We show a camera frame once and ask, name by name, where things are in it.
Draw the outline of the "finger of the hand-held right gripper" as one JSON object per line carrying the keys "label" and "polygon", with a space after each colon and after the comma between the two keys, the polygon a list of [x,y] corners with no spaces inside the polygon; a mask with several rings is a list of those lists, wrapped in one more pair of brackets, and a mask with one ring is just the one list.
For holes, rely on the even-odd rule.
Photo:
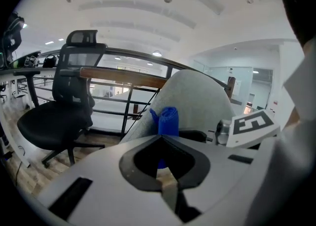
{"label": "finger of the hand-held right gripper", "polygon": [[207,140],[207,135],[198,130],[180,130],[179,137],[202,143],[206,143]]}

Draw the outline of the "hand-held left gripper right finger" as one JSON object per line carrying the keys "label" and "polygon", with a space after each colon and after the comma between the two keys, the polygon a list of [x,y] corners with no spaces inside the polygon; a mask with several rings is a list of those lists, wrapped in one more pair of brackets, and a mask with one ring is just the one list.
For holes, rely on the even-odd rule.
{"label": "hand-held left gripper right finger", "polygon": [[175,138],[163,136],[162,158],[178,182],[178,189],[198,187],[210,171],[210,161],[205,154]]}

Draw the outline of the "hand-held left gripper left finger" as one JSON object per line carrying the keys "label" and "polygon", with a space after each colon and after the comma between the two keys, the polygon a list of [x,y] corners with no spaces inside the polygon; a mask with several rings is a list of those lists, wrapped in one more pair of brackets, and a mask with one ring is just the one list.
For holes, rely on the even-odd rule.
{"label": "hand-held left gripper left finger", "polygon": [[161,191],[162,184],[156,179],[161,156],[161,136],[146,138],[145,142],[125,152],[119,160],[124,179],[140,191]]}

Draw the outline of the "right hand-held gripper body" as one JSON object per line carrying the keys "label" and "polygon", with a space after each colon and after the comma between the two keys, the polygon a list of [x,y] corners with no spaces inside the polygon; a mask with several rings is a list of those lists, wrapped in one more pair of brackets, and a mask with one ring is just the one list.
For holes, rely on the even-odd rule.
{"label": "right hand-held gripper body", "polygon": [[266,110],[221,120],[213,132],[212,141],[228,148],[251,148],[264,139],[280,133],[280,125]]}

